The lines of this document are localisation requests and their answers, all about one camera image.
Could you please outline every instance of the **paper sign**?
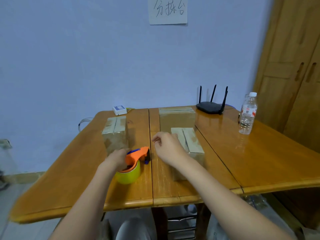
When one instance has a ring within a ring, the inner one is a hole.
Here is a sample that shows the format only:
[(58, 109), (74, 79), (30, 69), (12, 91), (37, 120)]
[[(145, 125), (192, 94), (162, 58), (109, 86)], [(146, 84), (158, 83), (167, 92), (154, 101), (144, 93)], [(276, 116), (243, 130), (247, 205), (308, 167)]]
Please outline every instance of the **paper sign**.
[(149, 23), (188, 23), (188, 0), (148, 0)]

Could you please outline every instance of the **white device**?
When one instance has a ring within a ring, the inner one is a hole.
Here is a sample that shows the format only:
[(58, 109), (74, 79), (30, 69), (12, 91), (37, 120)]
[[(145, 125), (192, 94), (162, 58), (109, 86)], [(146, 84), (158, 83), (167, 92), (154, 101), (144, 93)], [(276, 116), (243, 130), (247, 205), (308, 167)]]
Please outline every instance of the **white device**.
[(115, 113), (115, 115), (125, 115), (127, 113), (127, 109), (122, 105), (114, 106), (112, 107), (112, 110)]

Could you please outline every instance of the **person's left hand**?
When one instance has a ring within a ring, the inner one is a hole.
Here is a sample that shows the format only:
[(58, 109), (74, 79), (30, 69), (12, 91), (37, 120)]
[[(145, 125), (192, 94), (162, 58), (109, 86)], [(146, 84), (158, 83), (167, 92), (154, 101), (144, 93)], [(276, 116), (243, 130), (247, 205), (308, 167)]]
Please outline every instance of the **person's left hand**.
[(130, 149), (114, 150), (100, 165), (108, 165), (108, 167), (114, 167), (116, 171), (123, 170), (127, 167), (126, 155)]

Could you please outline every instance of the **orange tape dispenser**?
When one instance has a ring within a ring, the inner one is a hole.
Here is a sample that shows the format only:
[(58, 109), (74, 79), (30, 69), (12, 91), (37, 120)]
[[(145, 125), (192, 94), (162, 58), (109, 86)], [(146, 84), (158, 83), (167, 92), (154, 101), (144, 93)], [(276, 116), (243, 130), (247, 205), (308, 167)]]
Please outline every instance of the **orange tape dispenser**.
[(144, 161), (145, 164), (150, 162), (150, 151), (148, 146), (127, 153), (125, 162), (128, 166), (125, 170), (115, 173), (117, 181), (120, 184), (134, 183), (140, 176), (140, 161)]

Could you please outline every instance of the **blue wall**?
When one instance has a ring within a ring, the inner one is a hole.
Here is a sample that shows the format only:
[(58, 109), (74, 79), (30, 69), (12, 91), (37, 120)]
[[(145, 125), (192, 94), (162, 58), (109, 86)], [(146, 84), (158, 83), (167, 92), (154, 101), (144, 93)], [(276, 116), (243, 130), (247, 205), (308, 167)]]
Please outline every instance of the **blue wall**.
[(241, 107), (272, 0), (188, 0), (187, 25), (149, 25), (147, 0), (0, 0), (0, 137), (44, 171), (78, 122), (123, 104)]

